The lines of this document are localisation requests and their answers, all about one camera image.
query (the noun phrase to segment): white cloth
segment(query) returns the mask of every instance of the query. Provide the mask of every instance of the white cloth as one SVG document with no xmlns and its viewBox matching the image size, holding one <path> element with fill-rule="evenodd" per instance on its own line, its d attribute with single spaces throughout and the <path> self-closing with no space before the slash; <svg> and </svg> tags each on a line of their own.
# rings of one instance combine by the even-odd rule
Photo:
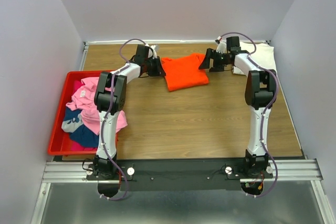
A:
<svg viewBox="0 0 336 224">
<path fill-rule="evenodd" d="M 240 47 L 242 50 L 247 50 L 248 52 L 252 52 L 254 50 L 254 46 L 249 43 L 240 42 Z M 225 42 L 221 41 L 217 47 L 217 51 L 224 52 L 225 50 L 226 44 Z M 266 43 L 257 44 L 257 51 L 251 55 L 251 58 L 263 68 L 274 69 L 277 71 L 274 61 L 274 47 L 271 47 Z M 232 73 L 244 75 L 243 72 L 237 67 L 233 67 Z"/>
</svg>

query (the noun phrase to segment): blue cloth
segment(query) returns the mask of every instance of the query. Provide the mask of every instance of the blue cloth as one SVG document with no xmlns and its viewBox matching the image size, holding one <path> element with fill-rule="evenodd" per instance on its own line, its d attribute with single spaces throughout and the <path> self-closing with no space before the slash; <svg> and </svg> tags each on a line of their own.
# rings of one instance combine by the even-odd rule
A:
<svg viewBox="0 0 336 224">
<path fill-rule="evenodd" d="M 83 147 L 98 147 L 99 136 L 89 130 L 82 121 L 81 110 L 70 110 L 66 107 L 65 116 L 62 122 L 62 129 L 70 133 L 70 139 Z"/>
</svg>

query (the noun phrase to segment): gray wall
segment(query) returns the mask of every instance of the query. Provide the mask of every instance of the gray wall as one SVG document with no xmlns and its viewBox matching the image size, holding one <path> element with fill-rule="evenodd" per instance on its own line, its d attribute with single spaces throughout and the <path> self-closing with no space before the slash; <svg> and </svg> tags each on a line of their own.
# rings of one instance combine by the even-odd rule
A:
<svg viewBox="0 0 336 224">
<path fill-rule="evenodd" d="M 302 148 L 336 212 L 336 1 L 295 0 L 272 43 Z"/>
<path fill-rule="evenodd" d="M 81 39 L 61 0 L 0 0 L 0 222 L 30 223 Z"/>
<path fill-rule="evenodd" d="M 294 0 L 62 0 L 83 40 L 270 39 Z"/>
</svg>

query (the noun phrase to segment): pile of clothes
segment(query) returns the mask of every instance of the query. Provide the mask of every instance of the pile of clothes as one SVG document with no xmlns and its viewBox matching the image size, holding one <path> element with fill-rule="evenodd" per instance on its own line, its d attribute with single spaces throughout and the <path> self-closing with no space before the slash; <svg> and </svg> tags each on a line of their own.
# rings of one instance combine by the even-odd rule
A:
<svg viewBox="0 0 336 224">
<path fill-rule="evenodd" d="M 94 103 L 99 77 L 87 77 L 75 81 L 71 102 L 66 104 L 62 123 L 63 131 L 74 141 L 72 151 L 95 150 L 99 144 L 99 113 Z M 117 132 L 127 126 L 126 116 L 120 111 Z"/>
</svg>

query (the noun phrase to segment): orange cloth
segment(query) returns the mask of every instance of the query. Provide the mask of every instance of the orange cloth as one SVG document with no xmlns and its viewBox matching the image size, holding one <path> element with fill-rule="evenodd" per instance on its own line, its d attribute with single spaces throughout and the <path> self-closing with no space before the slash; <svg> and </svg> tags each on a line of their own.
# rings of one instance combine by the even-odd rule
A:
<svg viewBox="0 0 336 224">
<path fill-rule="evenodd" d="M 169 91 L 189 88 L 209 83 L 205 70 L 198 67 L 204 60 L 204 54 L 193 53 L 180 59 L 162 58 L 162 68 L 166 73 Z"/>
</svg>

